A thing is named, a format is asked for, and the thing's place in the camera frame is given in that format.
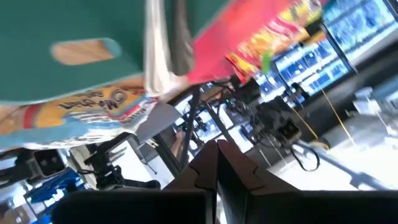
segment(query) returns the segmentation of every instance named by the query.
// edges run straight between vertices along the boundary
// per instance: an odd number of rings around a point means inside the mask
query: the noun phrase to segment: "metal rod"
[[[192,99],[191,99],[191,104],[190,104],[190,111],[189,111],[189,117],[188,117],[188,122],[187,122],[187,131],[185,132],[185,137],[183,140],[182,144],[182,152],[181,152],[181,159],[180,159],[180,165],[181,168],[184,168],[185,166],[188,165],[188,148],[189,148],[189,142],[192,137],[192,132],[193,132],[193,122],[195,120],[195,115],[197,112],[197,108],[199,107],[199,102],[200,102],[200,85],[196,85],[194,89],[192,90]]]
[[[262,157],[264,158],[264,160],[268,163],[269,167],[272,167],[272,166],[271,166],[271,163],[268,161],[266,155],[264,155],[264,153],[261,151],[261,149],[258,149],[258,151],[260,152],[260,154],[262,155]]]
[[[153,139],[159,145],[158,147],[155,147],[155,150],[158,153],[159,157],[162,159],[172,175],[174,177],[177,177],[181,173],[179,161],[172,154],[171,149],[167,146],[166,142],[159,134],[155,135]]]
[[[276,65],[276,60],[273,60],[273,61],[271,62],[270,68],[271,68],[271,70],[272,70],[273,72],[275,72],[275,73],[279,76],[279,78],[282,80],[282,84],[285,86],[286,90],[287,90],[289,93],[292,92],[292,90],[290,89],[289,84],[287,83],[287,81],[285,80],[285,78],[282,76],[282,74],[280,74],[279,68],[278,68],[278,66]]]
[[[392,16],[394,16],[394,19],[396,21],[398,21],[398,11],[396,9],[394,9],[393,6],[393,0],[383,0],[384,4],[386,5],[387,9],[390,11],[390,13],[392,14]]]
[[[203,106],[205,106],[207,112],[209,112],[211,118],[214,120],[214,122],[220,129],[221,133],[225,136],[225,139],[239,148],[239,146],[236,144],[235,140],[229,134],[229,132],[226,129],[223,122],[220,120],[220,117],[217,116],[217,114],[214,112],[213,108],[207,102],[203,102]]]
[[[152,171],[155,175],[157,175],[157,172],[154,170],[154,168],[152,168],[152,167],[149,165],[148,162],[144,161],[144,162],[142,162],[142,164],[144,164],[145,166],[149,167],[149,168],[151,169],[151,171]]]
[[[278,147],[276,147],[276,145],[272,142],[271,138],[267,135],[267,139],[268,141],[271,143],[271,145],[274,147],[276,153],[278,153],[278,155],[280,156],[280,158],[283,160],[283,162],[287,165],[287,162],[285,160],[285,158],[282,156],[282,154],[279,152]]]
[[[240,122],[240,123],[238,123],[238,124],[234,124],[234,125],[232,125],[231,127],[227,128],[226,130],[227,130],[227,131],[230,131],[230,130],[232,130],[232,129],[238,127],[238,126],[242,126],[242,125],[244,125],[244,124],[246,124],[246,123],[248,123],[248,122],[249,122],[249,121],[243,121],[243,122]],[[219,133],[219,134],[217,134],[215,137],[213,137],[212,139],[210,139],[209,141],[218,139],[218,138],[219,138],[220,136],[222,136],[222,135],[223,135],[223,133]]]

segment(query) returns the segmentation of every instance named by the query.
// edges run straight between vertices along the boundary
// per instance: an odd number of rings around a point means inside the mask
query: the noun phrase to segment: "green fabric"
[[[272,57],[272,52],[270,50],[266,51],[264,53],[264,55],[262,55],[261,72],[263,74],[267,74],[267,72],[269,70],[269,64],[270,64],[270,61],[271,61],[271,57]]]
[[[173,24],[171,2],[165,0],[168,27]],[[226,2],[187,0],[192,35]],[[39,103],[141,75],[144,6],[145,0],[2,1],[0,103]],[[51,56],[57,42],[99,38],[115,40],[122,48],[120,56],[77,66]]]

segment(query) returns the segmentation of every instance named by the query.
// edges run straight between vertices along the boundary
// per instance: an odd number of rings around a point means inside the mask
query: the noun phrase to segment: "black cable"
[[[86,169],[79,169],[79,170],[77,170],[77,173],[81,174],[81,175],[94,174],[96,177],[99,176],[99,174],[97,172],[95,172],[93,170],[86,170]]]
[[[313,154],[315,155],[315,157],[317,158],[317,166],[316,166],[314,169],[306,169],[306,168],[304,167],[302,161],[297,157],[296,153],[294,152],[293,147],[290,146],[289,149],[290,149],[290,152],[292,153],[292,155],[294,156],[294,158],[296,159],[296,161],[298,162],[298,164],[300,165],[301,169],[303,169],[304,171],[313,172],[313,171],[315,171],[315,170],[317,170],[317,169],[319,168],[319,165],[321,164],[321,162],[320,162],[318,153],[315,152],[315,150],[313,150],[311,147],[309,147],[308,149],[309,149],[310,151],[312,151]]]
[[[223,84],[228,84],[228,83],[229,83],[229,80],[227,80],[227,81],[225,81],[225,82],[215,82],[215,81],[211,81],[210,83],[211,83],[212,85],[215,85],[215,86],[219,86],[219,87],[223,87],[223,88],[228,88],[228,86],[223,85]]]

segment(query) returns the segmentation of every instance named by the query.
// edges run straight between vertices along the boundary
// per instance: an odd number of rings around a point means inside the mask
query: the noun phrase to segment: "colorful packaging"
[[[301,0],[293,3],[226,58],[242,76],[255,75],[262,69],[263,55],[279,54],[293,43],[309,38],[304,27],[320,17],[322,2]]]
[[[15,147],[55,149],[109,141],[133,133],[157,103],[143,89],[106,86],[23,106],[0,122],[0,152]]]

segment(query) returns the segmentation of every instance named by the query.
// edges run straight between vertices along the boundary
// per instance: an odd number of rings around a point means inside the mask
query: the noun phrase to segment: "wire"
[[[306,125],[306,127],[308,128],[308,130],[312,133],[312,135],[315,137],[315,139],[318,139],[318,136],[317,136],[317,134],[315,133],[315,131],[310,127],[310,125],[307,123],[307,122],[305,122],[305,120],[304,120],[304,118],[302,118],[300,115],[299,115],[299,112],[297,112],[294,108],[291,108],[293,111],[294,111],[294,113],[303,121],[303,123],[304,123],[304,125]]]
[[[93,170],[86,170],[86,169],[79,169],[79,170],[77,170],[77,173],[81,174],[81,175],[94,174],[96,177],[99,176],[99,174],[97,172],[95,172]]]
[[[336,115],[336,117],[337,117],[337,119],[338,119],[338,122],[340,122],[341,127],[344,129],[345,133],[347,134],[349,140],[351,141],[351,143],[353,143],[353,146],[356,146],[356,143],[354,142],[353,137],[351,137],[351,135],[349,134],[348,130],[346,129],[346,126],[344,125],[344,123],[342,122],[342,120],[340,119],[340,117],[338,116],[338,114],[337,114],[337,112],[336,112],[336,110],[335,110],[335,107],[332,105],[332,103],[331,103],[330,100],[329,100],[328,95],[326,95],[325,91],[323,91],[323,90],[321,90],[321,91],[322,91],[322,93],[324,94],[326,100],[328,101],[328,103],[329,103],[331,109],[333,110],[334,114]]]
[[[314,169],[306,169],[306,168],[304,167],[304,165],[303,165],[303,162],[297,157],[296,153],[294,152],[293,147],[290,146],[289,149],[290,149],[290,152],[292,153],[293,157],[296,159],[296,161],[297,161],[298,164],[300,165],[301,169],[303,169],[304,171],[313,172],[313,171],[316,171],[316,170],[319,168],[321,162],[320,162],[318,153],[315,152],[315,150],[313,150],[311,147],[308,147],[308,149],[309,149],[309,150],[315,155],[315,157],[317,158],[317,166],[316,166]]]

